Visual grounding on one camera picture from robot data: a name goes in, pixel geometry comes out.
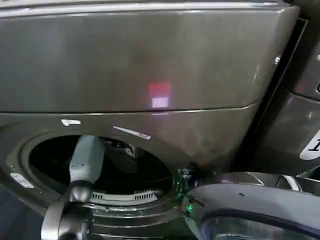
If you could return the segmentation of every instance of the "appliance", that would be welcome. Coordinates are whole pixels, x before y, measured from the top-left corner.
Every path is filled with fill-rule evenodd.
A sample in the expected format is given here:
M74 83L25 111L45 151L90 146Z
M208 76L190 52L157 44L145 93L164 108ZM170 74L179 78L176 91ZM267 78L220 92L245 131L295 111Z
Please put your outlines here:
M229 169L298 14L281 0L1 1L2 183L45 215L95 136L92 233L194 238L184 193Z
M295 1L308 20L290 64L242 156L252 171L310 177L320 165L320 1Z

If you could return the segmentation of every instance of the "white label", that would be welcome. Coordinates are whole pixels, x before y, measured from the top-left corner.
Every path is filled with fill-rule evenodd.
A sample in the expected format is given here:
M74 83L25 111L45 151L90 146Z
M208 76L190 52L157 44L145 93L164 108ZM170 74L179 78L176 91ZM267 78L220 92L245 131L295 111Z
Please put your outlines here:
M130 129L127 129L127 128L123 128L123 127L119 127L119 126L113 126L114 129L118 129L122 132L125 132L125 133L128 133L128 134L132 134L132 135L135 135L139 138L143 138L143 139L146 139L146 140L149 140L151 138L151 136L148 136L144 133L141 133L141 132L137 132L137 131L133 131L133 130L130 130Z
M78 125L81 124L80 120L70 120L70 119L61 119L63 125L68 127L69 125Z
M26 189L33 189L35 186L33 186L27 179L25 179L24 176L22 176L20 173L12 172L10 173L10 176L22 187Z
M320 130L300 153L303 160L312 160L320 157Z

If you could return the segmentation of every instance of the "stainless steel surface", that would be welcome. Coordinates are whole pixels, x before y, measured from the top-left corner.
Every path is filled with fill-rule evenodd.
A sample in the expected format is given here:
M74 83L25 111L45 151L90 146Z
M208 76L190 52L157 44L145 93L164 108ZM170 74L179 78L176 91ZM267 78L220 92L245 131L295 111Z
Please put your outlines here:
M293 56L284 82L293 93L320 100L320 92L318 91L320 84L318 74L320 1L294 0L294 4L300 6L301 14L309 20L309 23Z
M233 227L233 232L226 234L243 234L243 230L248 230L249 237L253 232L244 227L248 224L246 221L242 222L242 231L233 225L234 219L243 219L263 224L260 227L265 231L274 226L297 233L289 239L296 239L299 234L308 236L306 239L319 239L320 210L316 207L320 201L319 181L287 175L232 172L217 175L209 182L190 190L181 205L184 218L198 239L212 239L210 231L219 232L213 227L224 217L233 219L229 219L227 225ZM288 232L278 232L279 236L288 237Z
M168 2L146 11L139 9L146 3L135 3L136 11L124 3L118 13L112 4L97 5L100 13L89 13L90 5L51 6L50 16L1 18L0 111L100 113L256 103L299 9L283 2L244 3L234 8L241 2L213 1L198 9L201 2L179 8ZM55 11L61 8L65 14Z
M1 1L0 8L8 8L8 7L31 7L33 9L35 6L38 7L45 7L49 3L56 4L56 5L68 5L68 4L87 4L88 1L85 0L51 0L50 2L40 1L40 0L18 0L18 1ZM152 7L159 8L166 8L170 6L180 6L181 8L185 8L188 5L198 6L199 8L229 8L229 9L243 9L243 8L279 8L279 7L288 7L288 4L284 3L282 0L269 0L269 1L221 1L221 0L212 0L212 1L204 1L204 2L193 2L191 0L185 1L183 4L179 2L151 2L151 1L133 1L133 0L114 0L114 1L107 1L107 0L96 0L93 2L95 3L112 3L112 5L120 5L125 3L127 6L132 6L135 3L140 3L139 6L146 6L146 9L153 9Z
M94 135L131 143L175 168L194 163L203 169L212 166L222 171L241 143L257 107L254 104L245 108L149 113L1 114L0 142L7 147L0 155L1 159L21 159L16 148L35 147L28 142L39 144L63 135ZM81 124L66 127L61 119L79 120ZM146 140L113 126L146 133L151 138Z
M25 191L13 179L10 182L11 177L8 179L3 175L2 179L8 188L22 194L25 202L44 214L44 210L59 194L33 174L29 165L30 152L43 141L64 135L106 136L124 141L154 154L173 169L196 164L204 170L214 168L223 171L228 168L256 109L257 105L234 109L150 113L2 114L0 142L5 147L0 155L6 159L6 163L1 169L7 175L11 172L23 174L35 188ZM77 120L80 124L65 126L61 119ZM146 140L113 126L145 133L151 138ZM107 235L118 235L121 232L129 238L159 237L163 231L156 225L173 221L183 227L184 223L179 223L180 200L176 198L181 188L182 181L175 180L172 190L160 200L135 209L106 211L96 208L93 232ZM179 231L174 230L175 224L165 224L168 231L163 234L179 236ZM148 226L150 231L144 227L136 229L137 226Z
M318 101L279 92L259 129L250 169L296 176L318 167L319 157L304 160L301 153L319 131L319 123Z
M100 177L104 157L105 145L98 136L81 136L69 165L70 182L95 183Z

